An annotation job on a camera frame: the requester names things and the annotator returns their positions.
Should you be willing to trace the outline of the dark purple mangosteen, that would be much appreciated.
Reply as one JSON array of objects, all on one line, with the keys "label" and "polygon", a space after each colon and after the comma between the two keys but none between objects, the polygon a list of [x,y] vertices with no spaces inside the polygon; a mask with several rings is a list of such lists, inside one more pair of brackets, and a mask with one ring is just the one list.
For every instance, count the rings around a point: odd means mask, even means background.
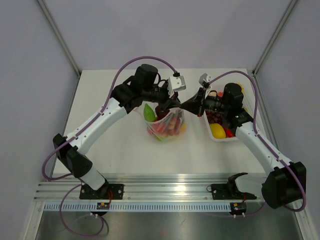
[{"label": "dark purple mangosteen", "polygon": [[160,120],[164,119],[169,113],[170,113],[169,109],[162,111],[160,106],[158,105],[155,108],[156,121],[160,121]]}]

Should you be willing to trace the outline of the clear pink zip top bag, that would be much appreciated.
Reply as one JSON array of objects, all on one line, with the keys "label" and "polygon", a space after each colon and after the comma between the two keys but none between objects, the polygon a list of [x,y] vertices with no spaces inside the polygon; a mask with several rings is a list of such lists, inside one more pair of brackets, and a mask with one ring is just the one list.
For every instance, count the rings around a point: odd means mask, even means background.
[{"label": "clear pink zip top bag", "polygon": [[137,107],[134,112],[137,113],[142,122],[146,126],[146,131],[148,134],[153,137],[158,142],[167,142],[172,139],[177,138],[186,130],[186,120],[185,113],[180,108],[171,108],[169,109],[169,114],[162,120],[148,122],[144,119],[143,111],[145,104],[148,104],[154,111],[155,116],[155,108],[159,106],[158,103],[149,103],[143,102],[141,106]]}]

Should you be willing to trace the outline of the green lettuce leaf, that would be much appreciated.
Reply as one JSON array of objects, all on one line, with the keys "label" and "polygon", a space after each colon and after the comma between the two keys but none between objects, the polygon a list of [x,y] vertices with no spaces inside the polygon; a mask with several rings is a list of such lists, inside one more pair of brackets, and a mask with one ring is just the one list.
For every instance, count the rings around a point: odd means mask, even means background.
[{"label": "green lettuce leaf", "polygon": [[147,122],[155,122],[156,115],[153,109],[146,103],[143,108],[143,117]]}]

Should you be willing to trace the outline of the white plastic fruit basket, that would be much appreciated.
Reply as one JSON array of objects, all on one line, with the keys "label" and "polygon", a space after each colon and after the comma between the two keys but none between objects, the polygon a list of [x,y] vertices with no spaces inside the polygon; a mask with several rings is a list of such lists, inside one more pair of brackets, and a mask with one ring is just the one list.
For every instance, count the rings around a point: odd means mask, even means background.
[{"label": "white plastic fruit basket", "polygon": [[[244,110],[251,117],[253,117],[254,110],[252,109],[251,104],[249,102],[249,99],[247,98],[247,93],[245,92],[245,88],[244,88],[244,92],[243,92],[242,107],[244,108]],[[204,122],[205,122],[205,125],[206,125],[206,128],[207,128],[208,135],[209,135],[211,140],[213,140],[214,142],[234,142],[234,141],[238,140],[235,136],[231,137],[231,138],[227,138],[226,137],[226,138],[223,138],[223,139],[214,138],[212,133],[211,133],[210,124],[208,123],[208,120],[207,120],[206,111],[203,113],[203,118],[204,118]]]}]

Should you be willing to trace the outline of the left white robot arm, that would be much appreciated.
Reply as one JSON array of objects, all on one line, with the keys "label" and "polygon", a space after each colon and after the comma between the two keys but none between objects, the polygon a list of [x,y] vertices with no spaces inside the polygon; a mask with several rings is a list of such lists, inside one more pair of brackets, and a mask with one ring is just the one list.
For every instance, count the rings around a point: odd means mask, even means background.
[{"label": "left white robot arm", "polygon": [[114,123],[143,102],[158,103],[163,109],[180,105],[178,91],[186,88],[184,78],[175,72],[159,86],[155,83],[158,74],[156,67],[142,64],[134,75],[112,89],[104,105],[76,130],[66,136],[57,134],[53,138],[57,159],[72,176],[86,184],[97,199],[103,199],[108,194],[109,183],[86,157],[91,146]]}]

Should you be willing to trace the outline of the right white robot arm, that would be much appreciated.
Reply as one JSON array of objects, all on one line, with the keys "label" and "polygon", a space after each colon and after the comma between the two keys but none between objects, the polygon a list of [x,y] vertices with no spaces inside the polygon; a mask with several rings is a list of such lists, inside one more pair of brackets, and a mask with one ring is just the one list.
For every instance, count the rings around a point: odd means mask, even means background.
[{"label": "right white robot arm", "polygon": [[202,116],[205,111],[221,113],[222,125],[243,142],[263,167],[267,178],[261,185],[265,202],[273,209],[287,207],[301,200],[300,208],[305,209],[307,169],[302,162],[292,162],[265,138],[256,125],[256,116],[243,108],[244,94],[240,85],[225,85],[222,97],[206,94],[204,87],[189,100],[181,104],[181,109]]}]

